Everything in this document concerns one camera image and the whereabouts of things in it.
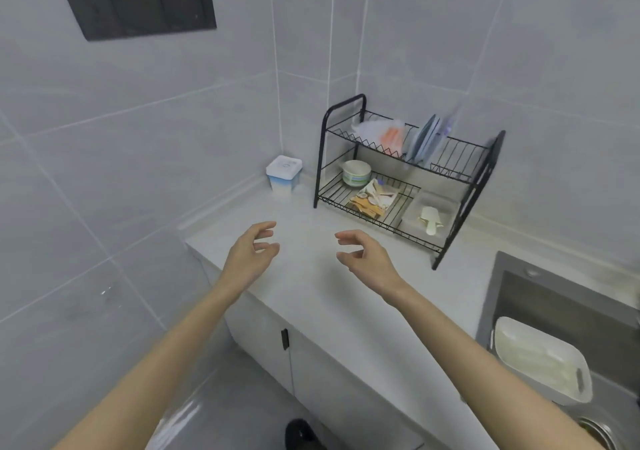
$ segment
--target gray floor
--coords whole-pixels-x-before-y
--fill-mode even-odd
[[[346,450],[243,351],[232,353],[182,407],[150,450],[284,450],[284,429],[306,419],[328,450]]]

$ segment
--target black shoe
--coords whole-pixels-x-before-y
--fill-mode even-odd
[[[316,441],[318,437],[303,419],[291,420],[284,431],[284,446],[287,450],[296,450],[306,443]]]

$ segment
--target dish rack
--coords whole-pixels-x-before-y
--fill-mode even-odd
[[[341,119],[340,121],[328,126],[329,119],[336,110],[345,108],[345,106],[352,105],[357,101],[362,101],[360,109],[348,117]],[[348,212],[355,217],[370,222],[379,228],[392,232],[398,236],[401,236],[413,243],[419,244],[423,248],[427,248],[432,252],[433,262],[431,264],[432,269],[436,269],[442,261],[445,253],[451,246],[451,243],[455,239],[456,235],[460,231],[460,227],[464,224],[471,209],[476,204],[478,197],[482,193],[484,186],[488,182],[492,175],[493,169],[498,161],[500,155],[500,149],[502,148],[502,141],[504,140],[505,131],[501,131],[496,138],[490,141],[486,146],[478,145],[468,141],[460,140],[453,137],[448,137],[444,140],[440,149],[435,152],[431,157],[427,165],[417,165],[406,160],[406,154],[397,151],[391,151],[388,148],[384,148],[374,142],[369,142],[359,136],[351,130],[352,120],[357,118],[358,122],[363,122],[370,119],[391,119],[388,116],[373,113],[367,110],[367,97],[364,94],[358,94],[353,98],[347,99],[341,103],[331,106],[324,114],[322,122],[322,134],[320,137],[320,149],[318,156],[318,166],[316,173],[316,190],[314,195],[314,208],[317,208],[318,201],[322,201],[340,210]],[[409,123],[405,123],[407,128],[407,136],[417,126]],[[337,137],[343,138],[353,144],[347,151],[341,153],[337,158],[334,158],[326,165],[323,166],[324,160],[324,147],[326,144],[326,135],[330,133]],[[340,158],[345,157],[347,160],[350,153],[355,160],[358,158],[359,149],[363,147],[368,150],[375,151],[379,154],[393,158],[397,162],[406,163],[411,165],[411,168],[421,169],[430,173],[442,176],[452,181],[461,182],[468,185],[464,190],[460,199],[460,207],[455,215],[451,229],[444,238],[443,243],[437,243],[421,239],[413,236],[412,234],[403,231],[399,225],[402,220],[402,215],[412,199],[420,191],[418,185],[408,183],[388,176],[382,172],[372,171],[372,178],[377,178],[383,181],[385,185],[391,185],[398,190],[398,196],[394,204],[385,212],[379,219],[372,219],[365,214],[353,210],[348,206],[349,199],[355,195],[359,188],[349,187],[342,181],[342,172],[335,175],[333,178],[325,181],[321,185],[323,177],[323,171],[330,165],[336,163]]]

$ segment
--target kitchen counter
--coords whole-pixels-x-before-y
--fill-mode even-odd
[[[560,257],[549,246],[527,249],[470,227],[461,229],[433,271],[424,249],[323,203],[313,209],[312,198],[305,184],[289,199],[278,199],[258,182],[232,206],[210,213],[208,225],[186,242],[222,268],[230,246],[250,224],[276,220],[273,241],[281,243],[280,254],[250,292],[417,427],[453,450],[495,449],[404,318],[336,260],[336,251],[349,247],[338,246],[333,233],[360,228],[377,238],[400,275],[472,337],[498,251],[599,291],[606,283],[584,273],[584,260],[570,266],[572,256]]]

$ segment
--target sink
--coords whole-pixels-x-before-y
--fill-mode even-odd
[[[572,344],[589,365],[593,399],[560,408],[604,447],[640,450],[637,316],[628,305],[498,253],[476,341],[492,349],[495,321],[511,317]]]

